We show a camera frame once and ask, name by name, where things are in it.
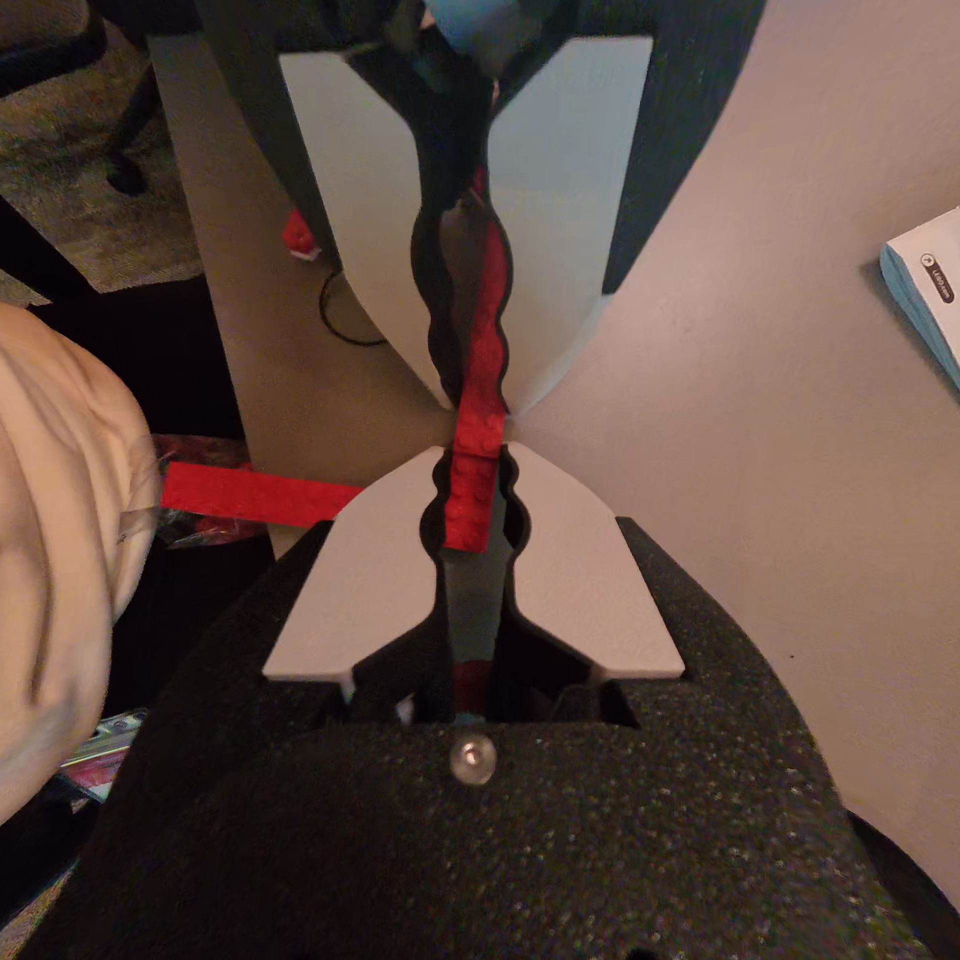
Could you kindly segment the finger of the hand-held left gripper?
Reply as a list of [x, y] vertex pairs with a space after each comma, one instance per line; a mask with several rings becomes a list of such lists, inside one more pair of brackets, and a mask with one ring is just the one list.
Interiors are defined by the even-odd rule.
[[414, 136], [341, 54], [281, 54], [279, 64], [345, 280], [379, 333], [450, 410], [412, 268], [422, 205]]
[[510, 414], [540, 402], [593, 337], [654, 41], [570, 39], [497, 112], [490, 198], [512, 266], [501, 315]]

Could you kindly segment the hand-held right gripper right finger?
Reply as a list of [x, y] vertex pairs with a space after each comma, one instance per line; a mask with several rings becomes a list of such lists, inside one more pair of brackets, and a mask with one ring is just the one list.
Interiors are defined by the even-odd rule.
[[527, 446], [507, 453], [525, 516], [512, 563], [519, 615], [599, 681], [680, 678], [684, 661], [611, 508]]

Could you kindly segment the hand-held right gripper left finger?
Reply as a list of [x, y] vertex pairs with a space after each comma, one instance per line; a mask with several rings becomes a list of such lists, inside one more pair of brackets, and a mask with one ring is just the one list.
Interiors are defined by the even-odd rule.
[[430, 446], [367, 487], [333, 521], [270, 654], [270, 681], [325, 682], [346, 699], [402, 701], [450, 681], [447, 597], [422, 522], [445, 450]]

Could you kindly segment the grey desk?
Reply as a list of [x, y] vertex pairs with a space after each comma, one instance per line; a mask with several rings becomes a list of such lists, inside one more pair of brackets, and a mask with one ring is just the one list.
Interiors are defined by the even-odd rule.
[[958, 2], [769, 2], [714, 132], [510, 438], [736, 620], [845, 805], [958, 906], [958, 398], [879, 274], [958, 205]]

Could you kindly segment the small red toy brick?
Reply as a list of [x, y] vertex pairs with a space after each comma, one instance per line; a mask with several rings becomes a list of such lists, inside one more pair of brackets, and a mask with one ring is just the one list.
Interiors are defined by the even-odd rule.
[[316, 246], [322, 249], [305, 218], [296, 208], [291, 210], [289, 218], [282, 230], [281, 240], [288, 253], [291, 247], [309, 249], [310, 247]]

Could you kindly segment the black office chair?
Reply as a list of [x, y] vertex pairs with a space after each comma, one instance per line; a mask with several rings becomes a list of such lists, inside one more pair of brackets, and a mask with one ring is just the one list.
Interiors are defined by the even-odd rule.
[[[145, 38], [121, 26], [114, 8], [114, 2], [3, 1], [2, 98], [95, 65], [107, 52], [109, 23], [145, 52]], [[160, 107], [159, 85], [149, 62], [103, 147], [105, 180], [121, 195], [136, 198], [147, 190], [147, 179], [128, 150]]]

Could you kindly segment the colourful printed packet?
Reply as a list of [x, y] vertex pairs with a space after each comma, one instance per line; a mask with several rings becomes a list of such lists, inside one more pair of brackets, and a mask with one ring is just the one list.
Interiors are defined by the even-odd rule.
[[102, 804], [109, 797], [147, 715], [148, 710], [140, 708], [102, 718], [58, 773], [83, 797]]

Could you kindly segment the white and blue booklet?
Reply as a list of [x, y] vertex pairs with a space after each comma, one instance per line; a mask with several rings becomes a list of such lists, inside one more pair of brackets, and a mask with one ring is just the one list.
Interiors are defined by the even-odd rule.
[[959, 208], [887, 242], [887, 289], [955, 389], [959, 388]]

